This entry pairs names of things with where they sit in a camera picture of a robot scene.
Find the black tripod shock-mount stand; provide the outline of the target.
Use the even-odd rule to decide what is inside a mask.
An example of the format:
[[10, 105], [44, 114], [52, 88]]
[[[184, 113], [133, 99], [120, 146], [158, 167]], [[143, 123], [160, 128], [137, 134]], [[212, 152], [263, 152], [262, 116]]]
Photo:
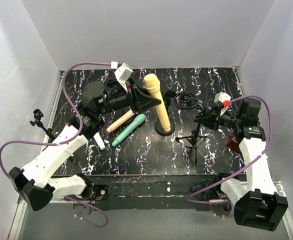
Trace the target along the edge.
[[[191, 92], [180, 92], [175, 96], [174, 105], [179, 110], [196, 110], [197, 117], [202, 117], [206, 112], [206, 109], [200, 104], [195, 94]], [[175, 141], [179, 142], [180, 140], [187, 140], [190, 146], [186, 146], [186, 148], [190, 149], [191, 151], [194, 150], [194, 164], [196, 165], [198, 162], [198, 142], [204, 142], [207, 139], [207, 135], [200, 135], [201, 124], [198, 123], [195, 129], [190, 131], [190, 134], [187, 136], [176, 137]]]

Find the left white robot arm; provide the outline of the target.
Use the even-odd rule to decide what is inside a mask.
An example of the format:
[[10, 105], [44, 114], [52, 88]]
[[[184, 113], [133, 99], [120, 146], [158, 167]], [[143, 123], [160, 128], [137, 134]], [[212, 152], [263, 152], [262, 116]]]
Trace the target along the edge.
[[100, 131], [105, 125], [103, 115], [126, 107], [141, 114], [161, 103], [150, 96], [146, 89], [138, 87], [132, 79], [125, 84], [127, 89], [123, 89], [116, 81], [113, 82], [117, 93], [108, 96], [102, 82], [88, 83], [77, 107], [83, 127], [80, 127], [79, 119], [73, 117], [51, 146], [46, 147], [22, 168], [14, 167], [9, 171], [15, 190], [34, 211], [41, 210], [52, 199], [65, 196], [75, 195], [84, 200], [91, 198], [94, 184], [83, 173], [62, 178], [52, 176], [74, 152]]

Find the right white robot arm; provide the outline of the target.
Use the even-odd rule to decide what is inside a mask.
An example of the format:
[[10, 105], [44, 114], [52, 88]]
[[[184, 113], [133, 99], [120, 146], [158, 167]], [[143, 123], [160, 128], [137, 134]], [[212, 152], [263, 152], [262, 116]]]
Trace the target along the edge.
[[288, 208], [288, 200], [280, 196], [271, 177], [267, 150], [272, 137], [266, 137], [259, 125], [259, 112], [265, 101], [257, 96], [239, 97], [236, 115], [227, 112], [234, 102], [224, 92], [214, 98], [215, 107], [202, 113], [196, 122], [211, 130], [220, 126], [232, 128], [244, 161], [244, 167], [233, 174], [220, 173], [215, 183], [191, 193], [187, 199], [210, 189], [224, 194], [233, 209], [235, 223], [266, 231], [275, 231]]

